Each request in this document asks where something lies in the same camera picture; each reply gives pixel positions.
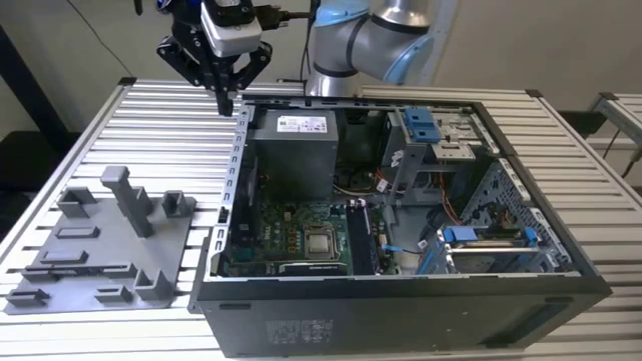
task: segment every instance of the wires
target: wires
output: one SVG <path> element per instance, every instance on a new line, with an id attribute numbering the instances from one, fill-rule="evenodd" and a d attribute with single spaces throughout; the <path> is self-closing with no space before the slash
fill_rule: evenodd
<path id="1" fill-rule="evenodd" d="M 312 17 L 308 19 L 308 26 L 305 29 L 304 33 L 304 46 L 302 46 L 302 53 L 300 54 L 300 66 L 298 66 L 298 81 L 302 81 L 302 64 L 305 63 L 306 60 L 306 68 L 308 68 L 308 74 L 312 74 L 312 69 L 309 67 L 309 33 L 312 32 L 312 24 L 313 20 L 316 18 L 316 9 L 321 5 L 320 0 L 310 0 L 309 2 L 309 13 L 312 14 Z"/>
<path id="2" fill-rule="evenodd" d="M 393 246 L 390 244 L 381 244 L 381 249 L 389 250 L 392 252 L 405 252 L 405 253 L 410 253 L 410 254 L 422 254 L 422 252 L 414 252 L 413 250 L 406 250 L 405 248 L 401 248 L 398 246 Z"/>
<path id="3" fill-rule="evenodd" d="M 109 52 L 109 54 L 110 54 L 110 55 L 113 56 L 113 58 L 117 60 L 117 62 L 118 62 L 119 65 L 122 66 L 125 72 L 129 74 L 129 76 L 133 77 L 133 74 L 130 73 L 129 68 L 123 65 L 122 60 L 119 60 L 119 58 L 115 56 L 115 54 L 113 54 L 113 51 L 110 51 L 109 47 L 103 44 L 102 39 L 99 38 L 98 33 L 94 31 L 93 26 L 90 26 L 90 24 L 89 24 L 89 21 L 87 21 L 86 18 L 83 17 L 83 15 L 82 15 L 82 13 L 79 12 L 79 10 L 75 8 L 75 5 L 73 5 L 73 2 L 70 2 L 70 0 L 66 0 L 66 3 L 67 3 L 69 6 L 73 8 L 75 14 L 79 16 L 79 18 L 82 19 L 83 23 L 85 23 L 86 26 L 89 27 L 90 32 L 93 32 L 93 35 L 94 35 L 95 39 L 98 40 L 99 45 L 102 45 L 102 47 L 105 48 L 105 50 Z"/>
<path id="4" fill-rule="evenodd" d="M 628 175 L 628 172 L 631 171 L 633 164 L 635 164 L 635 161 L 628 162 L 625 169 L 623 170 L 623 173 L 621 173 L 621 178 L 625 178 L 625 176 Z"/>
<path id="5" fill-rule="evenodd" d="M 445 215 L 448 216 L 452 223 L 456 224 L 457 226 L 460 226 L 461 222 L 457 220 L 458 217 L 456 216 L 456 213 L 453 212 L 452 205 L 449 204 L 448 197 L 445 196 L 445 190 L 442 189 L 442 186 L 444 186 L 442 173 L 438 172 L 438 189 L 441 190 L 442 210 L 445 211 Z"/>
<path id="6" fill-rule="evenodd" d="M 388 182 L 388 180 L 385 179 L 385 177 L 382 176 L 382 172 L 381 172 L 381 169 L 377 168 L 377 170 L 374 171 L 373 175 L 376 177 L 378 177 L 378 179 L 384 180 L 386 182 L 386 184 L 389 184 L 392 186 L 392 183 Z M 405 194 L 405 191 L 404 190 L 397 190 L 397 193 L 398 194 Z"/>
<path id="7" fill-rule="evenodd" d="M 336 184 L 332 184 L 332 187 L 334 190 L 337 190 L 342 194 L 346 194 L 348 196 L 358 197 L 358 196 L 370 196 L 373 194 L 373 193 L 358 193 L 358 192 L 352 192 L 350 190 L 344 190 Z"/>
<path id="8" fill-rule="evenodd" d="M 611 150 L 612 143 L 615 143 L 615 139 L 617 138 L 617 135 L 619 135 L 619 129 L 617 129 L 617 131 L 615 132 L 615 134 L 612 135 L 611 142 L 609 142 L 608 145 L 605 146 L 605 151 L 603 152 L 603 155 L 601 155 L 601 158 L 604 158 L 604 159 L 605 159 L 605 155 L 608 155 L 608 151 Z"/>

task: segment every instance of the white wall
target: white wall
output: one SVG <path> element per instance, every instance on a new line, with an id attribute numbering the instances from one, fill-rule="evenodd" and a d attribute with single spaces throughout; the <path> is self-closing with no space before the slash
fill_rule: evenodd
<path id="1" fill-rule="evenodd" d="M 642 1 L 458 2 L 434 86 L 539 89 L 568 110 L 642 93 Z"/>

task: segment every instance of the slotted metal surface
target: slotted metal surface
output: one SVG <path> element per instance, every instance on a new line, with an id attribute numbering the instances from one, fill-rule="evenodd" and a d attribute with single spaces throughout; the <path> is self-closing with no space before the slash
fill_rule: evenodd
<path id="1" fill-rule="evenodd" d="M 297 94 L 300 87 L 257 84 L 248 92 Z M 613 295 L 523 352 L 328 359 L 642 359 L 642 201 L 548 104 L 523 91 L 368 86 L 364 93 L 369 98 L 483 102 Z M 185 306 L 200 245 L 216 222 L 233 126 L 233 120 L 216 115 L 216 103 L 205 92 L 185 83 L 138 80 L 114 91 L 0 244 L 0 297 L 19 281 L 13 270 L 30 263 L 59 216 L 53 206 L 63 185 L 85 186 L 98 196 L 109 196 L 98 175 L 105 165 L 118 164 L 130 169 L 131 185 L 145 186 L 150 195 L 174 187 L 198 201 L 176 300 L 162 310 L 0 314 L 1 356 L 45 360 L 222 359 L 202 317 L 189 314 Z"/>

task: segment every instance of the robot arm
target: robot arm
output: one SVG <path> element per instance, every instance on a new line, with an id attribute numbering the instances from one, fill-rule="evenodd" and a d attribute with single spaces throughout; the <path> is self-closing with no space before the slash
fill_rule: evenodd
<path id="1" fill-rule="evenodd" d="M 402 84 L 432 50 L 426 0 L 324 0 L 316 11 L 310 96 L 358 96 L 357 72 Z"/>
<path id="2" fill-rule="evenodd" d="M 141 14 L 141 0 L 134 0 Z M 155 52 L 193 86 L 213 93 L 218 113 L 232 115 L 236 91 L 244 89 L 272 58 L 272 46 L 260 41 L 262 31 L 277 29 L 309 13 L 289 13 L 270 5 L 252 6 L 250 0 L 157 0 L 155 9 L 172 14 L 172 35 Z M 233 71 L 240 55 L 248 64 Z"/>
<path id="3" fill-rule="evenodd" d="M 134 0 L 135 13 L 142 12 Z M 405 82 L 412 67 L 432 50 L 426 0 L 384 0 L 369 14 L 368 0 L 324 0 L 316 10 L 313 71 L 305 84 L 312 96 L 358 96 L 357 72 L 386 83 Z M 236 91 L 244 89 L 272 58 L 262 31 L 290 19 L 312 18 L 250 0 L 155 0 L 172 14 L 172 35 L 155 52 L 193 86 L 216 97 L 218 113 L 232 115 Z M 240 55 L 249 63 L 233 71 Z"/>

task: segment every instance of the circuit board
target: circuit board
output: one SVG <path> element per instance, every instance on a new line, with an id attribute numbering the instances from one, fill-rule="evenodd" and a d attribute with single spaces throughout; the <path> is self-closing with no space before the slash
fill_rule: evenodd
<path id="1" fill-rule="evenodd" d="M 386 237 L 377 205 L 368 214 L 377 240 L 378 235 Z M 293 262 L 342 263 L 352 274 L 344 205 L 261 202 L 254 247 L 232 248 L 229 275 L 272 277 L 280 265 Z"/>

